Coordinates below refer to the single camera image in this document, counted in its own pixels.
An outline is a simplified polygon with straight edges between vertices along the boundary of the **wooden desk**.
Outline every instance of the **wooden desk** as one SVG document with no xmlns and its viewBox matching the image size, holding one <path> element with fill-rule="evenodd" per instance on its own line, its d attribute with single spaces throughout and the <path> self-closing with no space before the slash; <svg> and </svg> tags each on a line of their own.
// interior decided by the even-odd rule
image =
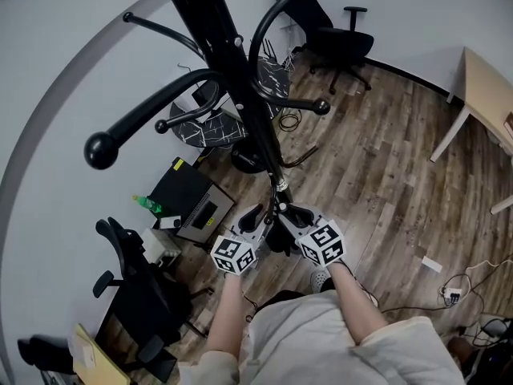
<svg viewBox="0 0 513 385">
<path fill-rule="evenodd" d="M 435 162 L 440 157 L 469 115 L 479 120 L 513 154 L 513 138 L 504 127 L 507 115 L 513 112 L 513 87 L 496 69 L 468 47 L 463 49 L 447 102 L 450 103 L 455 95 L 465 105 L 434 150 L 431 161 Z M 513 205 L 513 196 L 495 205 L 491 213 L 496 214 L 510 205 Z"/>
<path fill-rule="evenodd" d="M 92 346 L 95 356 L 95 367 L 88 368 L 76 359 L 73 359 L 73 371 L 86 385 L 130 385 L 130 377 L 121 371 L 118 366 L 103 352 L 93 338 L 84 330 L 83 326 L 75 327 L 75 335 Z"/>
</svg>

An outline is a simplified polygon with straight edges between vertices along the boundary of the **desk leg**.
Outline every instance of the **desk leg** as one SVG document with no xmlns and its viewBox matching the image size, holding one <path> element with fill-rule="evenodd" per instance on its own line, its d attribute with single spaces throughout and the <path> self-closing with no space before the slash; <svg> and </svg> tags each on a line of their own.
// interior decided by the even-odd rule
<svg viewBox="0 0 513 385">
<path fill-rule="evenodd" d="M 498 204 L 495 204 L 493 207 L 491 207 L 491 214 L 495 215 L 496 213 L 500 213 L 503 209 L 506 209 L 507 207 L 513 205 L 513 196 L 508 197 L 504 201 L 500 201 Z"/>
<path fill-rule="evenodd" d="M 463 126 L 463 123 L 465 123 L 470 113 L 471 112 L 467 106 L 463 107 L 463 109 L 459 112 L 458 118 L 455 122 L 453 122 L 449 131 L 443 137 L 442 142 L 434 150 L 433 155 L 430 158 L 431 161 L 435 162 L 440 157 L 440 155 L 444 152 L 444 150 L 447 148 L 452 139 L 456 136 L 456 133 Z"/>
</svg>

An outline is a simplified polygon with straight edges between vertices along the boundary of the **office chair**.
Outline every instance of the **office chair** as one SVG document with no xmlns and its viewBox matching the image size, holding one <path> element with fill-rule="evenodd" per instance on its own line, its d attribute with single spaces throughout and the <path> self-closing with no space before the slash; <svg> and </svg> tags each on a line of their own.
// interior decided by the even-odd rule
<svg viewBox="0 0 513 385">
<path fill-rule="evenodd" d="M 192 312 L 191 300 L 214 291 L 207 288 L 190 294 L 187 286 L 169 281 L 155 264 L 148 264 L 139 234 L 124 229 L 113 218 L 109 217 L 108 222 L 98 221 L 96 232 L 114 246 L 123 279 L 115 280 L 112 272 L 106 271 L 95 283 L 93 294 L 99 298 L 108 286 L 119 287 L 111 311 L 139 346 L 136 361 L 122 369 L 129 372 L 144 367 L 166 382 L 176 358 L 164 347 L 180 340 L 182 325 L 207 338 L 188 318 Z"/>
<path fill-rule="evenodd" d="M 312 65 L 310 73 L 315 74 L 318 68 L 336 69 L 329 85 L 330 94 L 337 92 L 335 83 L 343 71 L 362 81 L 366 90 L 371 89 L 369 82 L 352 68 L 363 63 L 374 44 L 374 37 L 355 31 L 357 13 L 365 13 L 367 9 L 347 6 L 344 10 L 351 13 L 349 31 L 333 28 L 331 20 L 317 0 L 292 0 L 284 8 L 284 12 L 306 33 L 306 47 L 328 59 L 324 63 Z"/>
</svg>

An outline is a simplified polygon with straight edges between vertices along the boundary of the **cable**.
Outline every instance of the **cable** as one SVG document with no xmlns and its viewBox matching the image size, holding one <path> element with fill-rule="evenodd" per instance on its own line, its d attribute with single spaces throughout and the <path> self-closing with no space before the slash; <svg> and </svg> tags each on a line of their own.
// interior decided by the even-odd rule
<svg viewBox="0 0 513 385">
<path fill-rule="evenodd" d="M 488 264 L 489 266 L 492 266 L 492 267 L 496 268 L 496 267 L 498 267 L 498 266 L 500 266 L 502 264 L 506 264 L 507 262 L 509 262 L 510 264 L 513 264 L 512 260 L 505 260 L 505 261 L 500 262 L 499 264 L 492 264 L 488 260 L 485 260 L 483 262 L 480 262 L 478 265 L 468 266 L 467 268 L 465 268 L 465 271 L 473 270 L 474 268 L 478 268 L 478 267 L 480 267 L 483 264 Z"/>
<path fill-rule="evenodd" d="M 253 308 L 255 309 L 255 313 L 258 311 L 258 304 L 248 297 L 246 297 L 245 294 L 242 294 L 242 296 L 245 298 L 246 301 L 251 302 L 251 305 L 253 305 Z M 251 322 L 253 320 L 253 315 L 246 315 L 246 322 Z"/>
<path fill-rule="evenodd" d="M 511 257 L 513 257 L 513 253 L 508 255 L 507 257 L 505 257 L 500 263 L 499 265 L 502 265 L 503 263 L 507 262 L 507 260 L 509 260 Z M 479 282 L 475 287 L 474 287 L 474 290 L 478 287 L 478 286 L 481 286 L 489 277 L 491 277 L 495 271 L 497 271 L 499 269 L 499 265 L 497 265 L 497 267 L 495 267 L 493 269 L 493 271 L 491 271 L 485 278 L 483 278 L 483 280 L 481 280 L 481 282 Z"/>
<path fill-rule="evenodd" d="M 508 330 L 508 329 L 509 329 L 509 327 L 507 326 L 507 324 L 506 324 L 506 323 L 505 323 L 501 318 L 493 318 L 493 319 L 491 319 L 490 321 L 488 321 L 484 326 L 482 326 L 482 327 L 481 327 L 481 329 L 479 330 L 479 332 L 477 332 L 477 331 L 476 331 L 476 332 L 477 332 L 477 334 L 476 334 L 476 335 L 474 335 L 474 336 L 473 336 L 473 335 L 464 334 L 463 336 L 467 336 L 467 337 L 471 337 L 471 338 L 473 338 L 473 339 L 472 339 L 472 345 L 473 345 L 474 347 L 486 347 L 486 348 L 488 348 L 488 347 L 490 347 L 491 345 L 495 345 L 495 344 L 497 344 L 497 343 L 499 343 L 499 342 L 503 341 L 503 336 L 502 336 L 502 335 L 501 335 L 501 336 L 499 337 L 499 339 L 497 339 L 496 341 L 491 341 L 490 339 L 487 339 L 487 338 L 479 338 L 479 336 L 481 335 L 481 333 L 482 333 L 482 332 L 484 332 L 484 331 L 485 331 L 485 329 L 487 328 L 487 326 L 488 326 L 488 325 L 490 325 L 490 324 L 491 324 L 492 322 L 494 322 L 494 321 L 500 321 L 500 322 L 501 322 L 501 323 L 506 327 L 506 330 Z M 476 344 L 476 343 L 475 343 L 475 341 L 476 341 L 477 339 L 478 339 L 479 341 L 487 341 L 487 342 L 489 342 L 489 344 L 488 344 L 488 345 L 486 345 L 486 346 Z"/>
<path fill-rule="evenodd" d="M 291 119 L 293 122 L 290 124 L 285 124 L 287 119 Z M 299 127 L 301 120 L 303 120 L 301 110 L 283 111 L 278 121 L 278 125 L 283 132 L 293 132 L 297 127 Z"/>
<path fill-rule="evenodd" d="M 443 288 L 446 288 L 447 284 L 449 282 L 451 282 L 453 279 L 455 279 L 456 277 L 467 277 L 468 278 L 468 282 L 469 282 L 469 285 L 470 285 L 470 289 L 469 289 L 469 293 L 472 291 L 472 283 L 471 283 L 471 278 L 463 273 L 463 274 L 456 274 L 456 275 L 453 275 L 452 277 L 450 277 L 446 282 L 445 284 L 443 284 L 439 289 L 438 289 L 438 293 L 441 294 L 442 292 L 442 289 Z M 447 298 L 444 297 L 443 299 L 444 301 L 444 305 L 445 306 L 441 306 L 441 307 L 438 307 L 438 308 L 426 308 L 426 307 L 422 307 L 422 306 L 399 306 L 397 308 L 390 308 L 388 310 L 383 310 L 382 311 L 382 314 L 386 313 L 386 312 L 390 312 L 390 311 L 396 311 L 396 310 L 424 310 L 424 311 L 440 311 L 440 310 L 448 310 L 449 308 L 452 308 L 453 306 L 456 306 L 458 305 L 461 301 L 457 301 L 456 298 L 451 298 L 450 299 L 450 303 L 447 303 Z"/>
<path fill-rule="evenodd" d="M 472 325 L 470 325 L 470 326 L 473 326 L 473 325 L 475 325 L 477 322 L 479 322 L 479 315 L 480 315 L 480 314 L 482 314 L 482 313 L 484 312 L 485 305 L 484 305 L 484 298 L 481 296 L 481 294 L 479 294 L 479 293 L 475 292 L 475 291 L 474 291 L 474 288 L 472 288 L 472 289 L 471 289 L 471 292 L 472 292 L 473 294 L 477 295 L 477 296 L 478 296 L 478 298 L 481 300 L 481 303 L 483 304 L 483 307 L 481 308 L 481 310 L 480 310 L 480 311 L 479 311 L 479 313 L 478 313 L 478 318 L 476 319 L 476 321 L 475 321 Z"/>
<path fill-rule="evenodd" d="M 356 279 L 356 277 L 354 276 L 353 274 L 353 271 L 351 271 L 351 269 L 348 267 L 348 265 L 343 261 L 343 260 L 340 260 L 340 263 L 345 267 L 347 268 L 347 270 L 349 271 L 349 273 L 351 274 L 351 277 L 354 278 L 354 280 L 356 282 L 358 282 L 358 280 Z M 366 289 L 362 284 L 360 284 L 360 282 L 358 282 L 358 285 L 367 293 L 367 295 L 369 295 L 370 297 L 372 297 L 374 299 L 374 301 L 378 304 L 378 309 L 379 309 L 379 301 L 378 299 L 374 296 L 373 293 L 371 293 L 368 289 Z"/>
</svg>

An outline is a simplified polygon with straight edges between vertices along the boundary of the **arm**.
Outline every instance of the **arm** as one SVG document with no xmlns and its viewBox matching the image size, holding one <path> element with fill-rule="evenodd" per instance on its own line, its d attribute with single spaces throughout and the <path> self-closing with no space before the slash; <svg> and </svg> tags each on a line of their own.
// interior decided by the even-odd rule
<svg viewBox="0 0 513 385">
<path fill-rule="evenodd" d="M 388 325 L 347 268 L 328 265 L 342 314 L 353 340 L 352 351 L 389 383 L 463 385 L 463 377 L 430 320 L 425 317 Z"/>
<path fill-rule="evenodd" d="M 337 290 L 345 323 L 357 345 L 376 330 L 388 325 L 345 265 L 337 262 L 328 265 L 328 270 Z"/>
<path fill-rule="evenodd" d="M 227 352 L 238 359 L 243 327 L 242 282 L 240 277 L 226 274 L 205 351 Z"/>
</svg>

